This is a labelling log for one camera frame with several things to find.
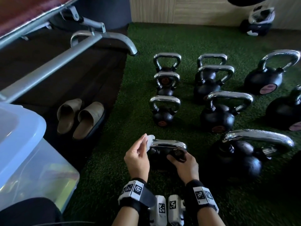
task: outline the person's left hand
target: person's left hand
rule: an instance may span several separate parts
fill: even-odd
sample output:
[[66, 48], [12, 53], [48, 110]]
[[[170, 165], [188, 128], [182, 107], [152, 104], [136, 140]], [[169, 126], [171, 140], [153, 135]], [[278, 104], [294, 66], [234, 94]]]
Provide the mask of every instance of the person's left hand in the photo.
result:
[[150, 162], [146, 153], [147, 141], [147, 134], [144, 134], [126, 152], [124, 157], [131, 178], [141, 178], [145, 182], [148, 181], [150, 171]]

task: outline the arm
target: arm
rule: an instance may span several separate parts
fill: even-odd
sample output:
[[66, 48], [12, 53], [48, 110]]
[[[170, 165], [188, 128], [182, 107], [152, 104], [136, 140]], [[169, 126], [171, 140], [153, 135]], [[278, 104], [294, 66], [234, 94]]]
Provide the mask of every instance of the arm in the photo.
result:
[[[191, 154], [186, 153], [186, 162], [184, 163], [177, 161], [171, 155], [168, 155], [167, 159], [175, 165], [178, 175], [185, 185], [192, 180], [200, 180], [199, 165]], [[219, 215], [211, 207], [200, 209], [197, 217], [199, 226], [225, 226]]]
[[[124, 161], [130, 173], [131, 179], [140, 178], [145, 182], [148, 181], [150, 163], [146, 153], [147, 140], [147, 135], [144, 134], [126, 152]], [[138, 220], [139, 213], [136, 209], [123, 206], [119, 210], [112, 226], [137, 226]]]

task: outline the green turf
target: green turf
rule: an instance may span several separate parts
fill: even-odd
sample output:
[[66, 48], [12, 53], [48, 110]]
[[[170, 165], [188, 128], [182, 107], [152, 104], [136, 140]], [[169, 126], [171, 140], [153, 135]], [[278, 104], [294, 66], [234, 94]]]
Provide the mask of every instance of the green turf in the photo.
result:
[[[153, 134], [158, 139], [182, 141], [199, 164], [205, 162], [209, 147], [220, 135], [202, 133], [199, 129], [199, 115], [203, 106], [192, 102], [198, 56], [203, 53], [228, 55], [227, 64], [236, 71], [222, 89], [238, 91], [247, 73], [272, 50], [269, 44], [262, 43], [257, 37], [241, 34], [236, 28], [131, 24], [128, 36], [139, 50], [139, 56], [127, 58], [118, 99], [99, 144], [81, 173], [80, 182], [65, 212], [67, 219], [96, 221], [100, 225], [112, 223], [118, 209], [118, 195], [129, 180], [123, 157], [143, 133]], [[177, 69], [181, 81], [175, 91], [182, 105], [176, 114], [177, 120], [166, 129], [154, 124], [148, 104], [149, 99], [156, 95], [152, 58], [159, 52], [182, 55], [182, 62]], [[275, 59], [271, 65], [280, 66], [279, 62]], [[253, 105], [236, 117], [234, 129], [263, 129], [287, 134], [297, 147], [265, 164], [262, 177], [253, 183], [210, 187], [221, 215], [229, 225], [299, 225], [301, 222], [300, 205], [296, 203], [289, 187], [281, 190], [282, 181], [277, 179], [284, 165], [298, 150], [301, 133], [270, 128], [261, 119], [273, 99], [288, 94], [297, 84], [297, 75], [298, 69], [290, 68], [277, 91], [256, 97]], [[166, 198], [171, 194], [183, 196], [182, 182], [171, 173], [151, 171], [149, 186], [154, 194]]]

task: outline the slide sandal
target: slide sandal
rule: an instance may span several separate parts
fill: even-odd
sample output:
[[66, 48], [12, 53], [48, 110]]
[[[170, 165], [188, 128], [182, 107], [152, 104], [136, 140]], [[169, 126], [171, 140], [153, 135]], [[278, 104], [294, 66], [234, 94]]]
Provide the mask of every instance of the slide sandal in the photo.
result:
[[82, 100], [77, 98], [70, 101], [66, 101], [58, 108], [58, 134], [65, 134], [69, 132], [74, 124], [74, 118], [76, 113], [82, 106]]
[[77, 116], [79, 125], [73, 133], [74, 140], [83, 140], [90, 137], [103, 122], [105, 111], [102, 103], [93, 102], [80, 111]]

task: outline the red leather cushion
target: red leather cushion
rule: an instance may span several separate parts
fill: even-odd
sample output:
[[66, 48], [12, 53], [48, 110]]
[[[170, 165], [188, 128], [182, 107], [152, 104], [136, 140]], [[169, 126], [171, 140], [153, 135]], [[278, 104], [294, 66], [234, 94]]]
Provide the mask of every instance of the red leather cushion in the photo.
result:
[[0, 36], [69, 0], [0, 0]]

